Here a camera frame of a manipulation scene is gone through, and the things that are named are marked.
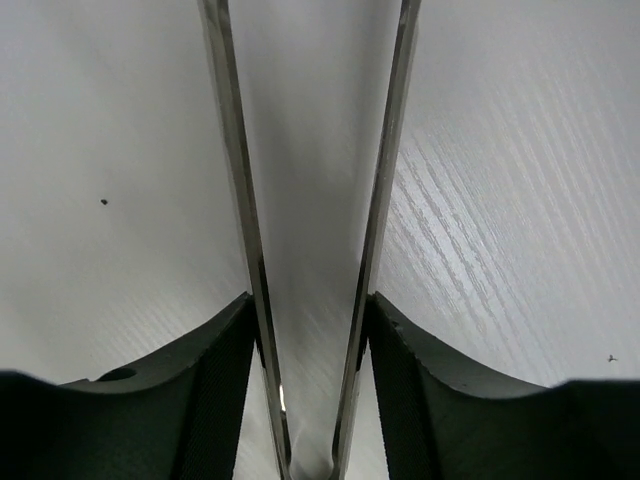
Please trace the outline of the metal tongs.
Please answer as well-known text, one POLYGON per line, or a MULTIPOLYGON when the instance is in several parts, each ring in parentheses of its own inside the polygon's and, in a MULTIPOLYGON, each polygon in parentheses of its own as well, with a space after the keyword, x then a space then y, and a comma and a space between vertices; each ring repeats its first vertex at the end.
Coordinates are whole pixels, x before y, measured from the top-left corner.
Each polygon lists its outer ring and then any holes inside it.
POLYGON ((342 479, 416 1, 199 3, 276 465, 342 479))

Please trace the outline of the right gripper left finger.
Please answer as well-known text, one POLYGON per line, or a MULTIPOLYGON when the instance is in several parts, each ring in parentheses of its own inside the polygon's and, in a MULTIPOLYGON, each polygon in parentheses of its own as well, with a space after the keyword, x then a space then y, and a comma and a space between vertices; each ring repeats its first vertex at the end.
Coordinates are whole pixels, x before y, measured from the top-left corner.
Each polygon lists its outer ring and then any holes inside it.
POLYGON ((230 479, 255 336, 243 294, 96 380, 1 374, 4 479, 230 479))

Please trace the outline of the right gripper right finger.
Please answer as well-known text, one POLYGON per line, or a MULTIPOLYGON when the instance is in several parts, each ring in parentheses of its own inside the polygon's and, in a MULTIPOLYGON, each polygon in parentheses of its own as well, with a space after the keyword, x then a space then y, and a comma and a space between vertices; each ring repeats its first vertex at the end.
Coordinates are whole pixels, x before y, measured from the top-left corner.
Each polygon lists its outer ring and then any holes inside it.
POLYGON ((367 302, 367 336, 393 479, 635 479, 639 385, 546 388, 498 372, 367 302))

